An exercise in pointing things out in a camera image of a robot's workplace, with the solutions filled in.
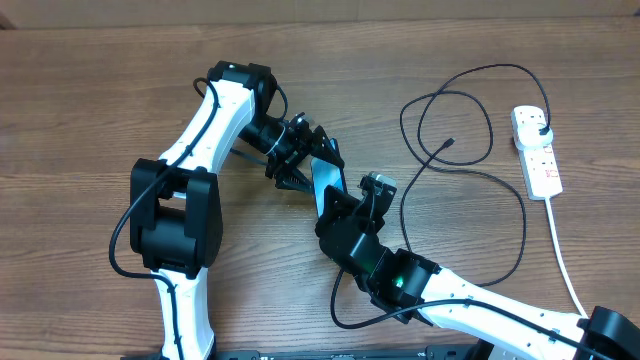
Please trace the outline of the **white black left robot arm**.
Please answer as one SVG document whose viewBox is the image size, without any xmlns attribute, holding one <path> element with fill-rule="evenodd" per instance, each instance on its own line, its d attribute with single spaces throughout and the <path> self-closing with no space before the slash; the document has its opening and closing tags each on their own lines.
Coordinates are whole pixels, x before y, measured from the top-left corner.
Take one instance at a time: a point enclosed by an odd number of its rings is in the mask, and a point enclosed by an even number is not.
<svg viewBox="0 0 640 360">
<path fill-rule="evenodd" d="M 207 275 L 223 235 L 218 177 L 236 140 L 266 157 L 265 175 L 279 189 L 311 192 L 299 163 L 307 156 L 344 166 L 322 127 L 303 115 L 269 115 L 280 87 L 267 66 L 220 61 L 202 78 L 202 103 L 179 139 L 158 159 L 131 171 L 130 246 L 143 277 L 156 283 L 164 344 L 158 359 L 212 359 Z"/>
</svg>

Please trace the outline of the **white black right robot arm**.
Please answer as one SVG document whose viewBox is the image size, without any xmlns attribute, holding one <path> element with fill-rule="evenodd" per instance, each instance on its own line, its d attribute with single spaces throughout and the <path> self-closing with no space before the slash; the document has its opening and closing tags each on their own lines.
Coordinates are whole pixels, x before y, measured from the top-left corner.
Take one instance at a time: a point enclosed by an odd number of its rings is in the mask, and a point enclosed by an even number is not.
<svg viewBox="0 0 640 360">
<path fill-rule="evenodd" d="M 377 233 L 385 197 L 362 200 L 326 187 L 316 234 L 322 252 L 350 274 L 372 304 L 377 322 L 412 319 L 456 330 L 524 359 L 636 359 L 639 328 L 613 310 L 592 314 L 545 310 L 474 285 L 448 268 L 405 249 L 390 250 Z"/>
</svg>

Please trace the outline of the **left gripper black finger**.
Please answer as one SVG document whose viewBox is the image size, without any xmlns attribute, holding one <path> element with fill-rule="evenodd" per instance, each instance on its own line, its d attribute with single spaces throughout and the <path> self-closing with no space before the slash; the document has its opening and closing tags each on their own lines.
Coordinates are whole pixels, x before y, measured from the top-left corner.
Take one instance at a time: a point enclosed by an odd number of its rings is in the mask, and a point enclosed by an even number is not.
<svg viewBox="0 0 640 360">
<path fill-rule="evenodd" d="M 322 138 L 319 143 L 315 143 L 312 146 L 310 154 L 338 168 L 344 167 L 344 160 L 339 152 L 332 146 L 328 138 Z"/>
<path fill-rule="evenodd" d="M 275 187 L 306 194 L 313 193 L 313 183 L 297 168 L 280 170 L 275 175 Z"/>
</svg>

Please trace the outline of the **Galaxy smartphone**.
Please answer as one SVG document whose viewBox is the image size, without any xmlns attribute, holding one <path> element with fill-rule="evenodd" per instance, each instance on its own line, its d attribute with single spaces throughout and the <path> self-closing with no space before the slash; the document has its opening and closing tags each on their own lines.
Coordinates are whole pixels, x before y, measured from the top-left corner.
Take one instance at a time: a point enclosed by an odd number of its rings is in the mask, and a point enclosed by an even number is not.
<svg viewBox="0 0 640 360">
<path fill-rule="evenodd" d="M 312 158 L 310 167 L 317 216 L 321 217 L 324 212 L 325 189 L 331 186 L 342 192 L 346 191 L 344 172 L 336 165 L 319 158 Z"/>
</svg>

